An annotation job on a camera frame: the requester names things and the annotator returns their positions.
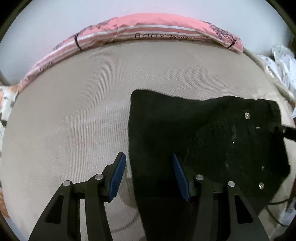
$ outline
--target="white wall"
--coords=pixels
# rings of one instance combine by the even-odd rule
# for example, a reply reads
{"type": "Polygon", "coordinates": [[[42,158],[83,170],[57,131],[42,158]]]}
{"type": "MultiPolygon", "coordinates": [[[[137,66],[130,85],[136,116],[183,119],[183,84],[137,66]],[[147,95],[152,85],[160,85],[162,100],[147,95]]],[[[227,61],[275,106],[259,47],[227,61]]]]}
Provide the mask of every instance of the white wall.
{"type": "Polygon", "coordinates": [[[268,55],[287,46],[291,33],[265,0],[33,0],[0,43],[0,71],[16,84],[59,42],[84,27],[139,12],[179,14],[228,30],[253,52],[268,55]]]}

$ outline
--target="ribbed fabric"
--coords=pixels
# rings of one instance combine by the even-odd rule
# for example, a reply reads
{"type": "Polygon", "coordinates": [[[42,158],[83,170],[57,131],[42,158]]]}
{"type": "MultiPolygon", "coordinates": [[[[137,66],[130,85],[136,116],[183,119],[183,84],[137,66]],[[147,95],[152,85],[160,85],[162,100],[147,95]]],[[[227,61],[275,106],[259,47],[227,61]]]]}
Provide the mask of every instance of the ribbed fabric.
{"type": "MultiPolygon", "coordinates": [[[[9,118],[1,182],[9,215],[25,237],[64,180],[86,181],[122,151],[127,171],[117,197],[105,205],[109,226],[114,241],[145,240],[128,158],[130,95],[139,88],[200,100],[225,95],[271,99],[278,102],[283,123],[293,124],[284,99],[243,53],[160,40],[82,52],[41,74],[20,94],[9,118]]],[[[295,150],[289,142],[289,158],[296,157],[295,150]]],[[[279,199],[289,194],[295,177],[295,164],[290,164],[292,177],[279,199]]],[[[84,215],[81,210],[81,235],[87,240],[84,215]]],[[[272,232],[268,218],[262,221],[272,232]]]]}

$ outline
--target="round metal bolt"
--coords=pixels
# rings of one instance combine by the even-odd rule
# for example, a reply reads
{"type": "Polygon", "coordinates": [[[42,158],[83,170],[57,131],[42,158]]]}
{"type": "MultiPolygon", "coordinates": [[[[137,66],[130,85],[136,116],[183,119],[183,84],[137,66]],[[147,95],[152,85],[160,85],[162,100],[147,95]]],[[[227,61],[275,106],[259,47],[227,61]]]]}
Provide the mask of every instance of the round metal bolt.
{"type": "Polygon", "coordinates": [[[97,180],[102,180],[104,178],[104,176],[102,174],[97,174],[97,175],[95,175],[94,178],[97,180]]]}
{"type": "Polygon", "coordinates": [[[227,184],[228,184],[228,186],[230,186],[232,188],[235,187],[235,182],[233,182],[233,181],[229,181],[227,184]]]}
{"type": "Polygon", "coordinates": [[[64,186],[64,187],[67,187],[67,186],[69,186],[70,184],[71,184],[71,182],[70,182],[69,180],[63,182],[63,186],[64,186]]]}
{"type": "Polygon", "coordinates": [[[201,181],[201,180],[203,180],[203,175],[197,174],[197,175],[195,175],[195,179],[201,181]]]}
{"type": "Polygon", "coordinates": [[[259,183],[259,188],[264,189],[264,183],[259,183]]]}
{"type": "Polygon", "coordinates": [[[244,114],[244,116],[245,116],[245,118],[248,120],[248,119],[250,119],[250,114],[248,113],[248,112],[246,112],[245,114],[244,114]]]}

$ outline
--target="silver button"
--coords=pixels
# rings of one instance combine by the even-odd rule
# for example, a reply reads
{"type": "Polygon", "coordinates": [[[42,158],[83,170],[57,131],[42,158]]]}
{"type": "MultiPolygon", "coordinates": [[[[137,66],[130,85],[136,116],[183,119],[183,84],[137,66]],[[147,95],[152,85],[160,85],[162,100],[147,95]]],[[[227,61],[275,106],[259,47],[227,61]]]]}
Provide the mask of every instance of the silver button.
{"type": "Polygon", "coordinates": [[[201,181],[201,180],[203,180],[203,175],[201,175],[201,174],[197,174],[197,175],[195,176],[195,179],[201,181]]]}
{"type": "Polygon", "coordinates": [[[228,184],[228,186],[230,186],[232,188],[235,187],[235,182],[233,182],[233,181],[229,181],[227,184],[228,184]]]}
{"type": "Polygon", "coordinates": [[[69,186],[70,184],[71,184],[71,182],[70,182],[69,180],[63,182],[63,186],[64,186],[64,187],[67,187],[67,186],[69,186]]]}
{"type": "Polygon", "coordinates": [[[264,183],[259,183],[259,188],[264,189],[264,183]]]}
{"type": "Polygon", "coordinates": [[[245,118],[248,120],[248,119],[250,119],[250,114],[248,113],[248,112],[246,112],[245,114],[244,114],[244,116],[245,116],[245,118]]]}
{"type": "Polygon", "coordinates": [[[97,180],[102,180],[103,179],[103,175],[102,174],[97,174],[97,175],[95,175],[95,179],[97,179],[97,180]]]}

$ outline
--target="metal button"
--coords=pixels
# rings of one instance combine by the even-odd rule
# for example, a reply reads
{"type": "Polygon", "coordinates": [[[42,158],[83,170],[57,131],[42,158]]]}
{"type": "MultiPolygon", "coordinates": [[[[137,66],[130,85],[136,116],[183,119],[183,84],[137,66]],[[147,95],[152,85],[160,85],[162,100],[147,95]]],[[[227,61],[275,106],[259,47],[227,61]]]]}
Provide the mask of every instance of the metal button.
{"type": "Polygon", "coordinates": [[[201,174],[197,174],[197,175],[195,176],[195,179],[201,181],[201,180],[203,180],[203,175],[201,175],[201,174]]]}
{"type": "Polygon", "coordinates": [[[245,114],[244,114],[244,116],[245,116],[245,118],[248,120],[248,119],[250,119],[250,114],[248,113],[248,112],[246,112],[245,114]]]}
{"type": "Polygon", "coordinates": [[[95,179],[97,179],[97,180],[102,180],[103,179],[103,175],[102,174],[97,174],[97,175],[95,175],[95,179]]]}
{"type": "Polygon", "coordinates": [[[259,183],[259,188],[264,189],[264,183],[259,183]]]}
{"type": "Polygon", "coordinates": [[[233,181],[229,181],[227,184],[228,184],[228,186],[230,186],[232,188],[235,187],[235,182],[233,182],[233,181]]]}
{"type": "Polygon", "coordinates": [[[64,186],[64,187],[67,187],[67,186],[69,186],[70,184],[71,184],[71,182],[70,182],[69,180],[63,182],[63,186],[64,186]]]}

